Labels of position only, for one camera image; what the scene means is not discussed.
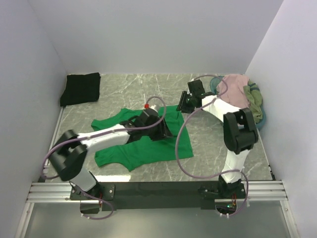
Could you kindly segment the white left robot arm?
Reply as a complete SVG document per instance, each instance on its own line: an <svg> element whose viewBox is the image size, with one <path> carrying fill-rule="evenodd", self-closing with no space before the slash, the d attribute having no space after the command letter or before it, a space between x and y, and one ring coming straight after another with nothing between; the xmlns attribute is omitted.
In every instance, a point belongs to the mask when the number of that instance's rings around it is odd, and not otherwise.
<svg viewBox="0 0 317 238"><path fill-rule="evenodd" d="M48 159L62 181L71 182L87 199L94 199L100 185L94 175L83 168L87 155L129 144L144 136L151 141L173 137L165 119L153 108L144 109L140 115L107 129L78 134L68 130L52 148Z"/></svg>

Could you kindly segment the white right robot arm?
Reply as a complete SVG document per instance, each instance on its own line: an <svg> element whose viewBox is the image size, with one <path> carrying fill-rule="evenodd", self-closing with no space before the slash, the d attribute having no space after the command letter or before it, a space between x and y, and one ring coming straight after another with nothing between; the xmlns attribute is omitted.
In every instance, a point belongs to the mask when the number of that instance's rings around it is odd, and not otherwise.
<svg viewBox="0 0 317 238"><path fill-rule="evenodd" d="M218 175L223 182L218 184L217 192L221 197L230 197L235 191L234 184L241 179L247 155L259 139L251 110L233 106L218 95L206 92L198 78L188 82L188 90L182 92L176 110L189 115L185 122L199 111L205 111L222 122L227 155L224 168Z"/></svg>

